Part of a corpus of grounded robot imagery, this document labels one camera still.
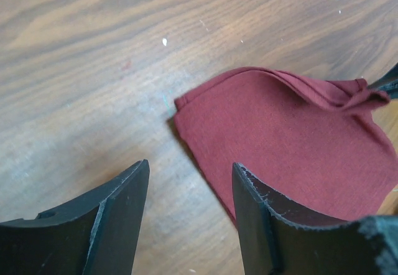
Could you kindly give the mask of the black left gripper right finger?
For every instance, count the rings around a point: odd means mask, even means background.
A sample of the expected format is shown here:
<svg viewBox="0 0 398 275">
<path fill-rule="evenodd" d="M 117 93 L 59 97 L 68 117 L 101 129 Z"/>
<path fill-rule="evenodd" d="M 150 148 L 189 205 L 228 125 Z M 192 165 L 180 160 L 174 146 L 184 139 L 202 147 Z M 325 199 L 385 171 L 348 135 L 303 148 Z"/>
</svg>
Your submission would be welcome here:
<svg viewBox="0 0 398 275">
<path fill-rule="evenodd" d="M 233 164 L 245 274 L 397 274 L 397 217 L 345 221 L 316 212 Z"/>
</svg>

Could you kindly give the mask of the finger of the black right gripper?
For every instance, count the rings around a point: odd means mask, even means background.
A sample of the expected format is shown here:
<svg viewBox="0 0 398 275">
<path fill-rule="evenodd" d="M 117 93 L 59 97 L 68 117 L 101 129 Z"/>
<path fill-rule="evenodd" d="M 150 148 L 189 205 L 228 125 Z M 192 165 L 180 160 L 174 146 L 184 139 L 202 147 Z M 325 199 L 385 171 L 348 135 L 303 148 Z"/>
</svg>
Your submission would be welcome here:
<svg viewBox="0 0 398 275">
<path fill-rule="evenodd" d="M 368 86 L 372 90 L 384 91 L 392 100 L 398 99 L 398 63 L 383 77 Z"/>
</svg>

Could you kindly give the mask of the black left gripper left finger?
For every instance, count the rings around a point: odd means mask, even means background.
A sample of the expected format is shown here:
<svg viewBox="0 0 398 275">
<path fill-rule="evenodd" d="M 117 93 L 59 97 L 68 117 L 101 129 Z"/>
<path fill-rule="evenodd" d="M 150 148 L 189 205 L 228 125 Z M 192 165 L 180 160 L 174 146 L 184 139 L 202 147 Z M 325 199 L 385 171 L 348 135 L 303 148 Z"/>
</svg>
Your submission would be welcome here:
<svg viewBox="0 0 398 275">
<path fill-rule="evenodd" d="M 1 274 L 131 274 L 149 185 L 149 163 L 35 219 L 1 223 Z"/>
</svg>

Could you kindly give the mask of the dark red cloth napkin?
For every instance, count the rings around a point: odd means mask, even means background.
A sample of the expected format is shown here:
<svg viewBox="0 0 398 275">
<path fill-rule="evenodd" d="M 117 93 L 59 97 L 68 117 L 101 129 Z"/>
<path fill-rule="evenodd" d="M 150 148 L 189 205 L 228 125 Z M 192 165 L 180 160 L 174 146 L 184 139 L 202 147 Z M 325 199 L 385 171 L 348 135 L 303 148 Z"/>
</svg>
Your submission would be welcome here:
<svg viewBox="0 0 398 275">
<path fill-rule="evenodd" d="M 397 154 L 373 121 L 389 103 L 366 80 L 327 81 L 243 67 L 175 100 L 174 123 L 204 178 L 235 216 L 232 166 L 312 210 L 355 220 L 397 185 Z"/>
</svg>

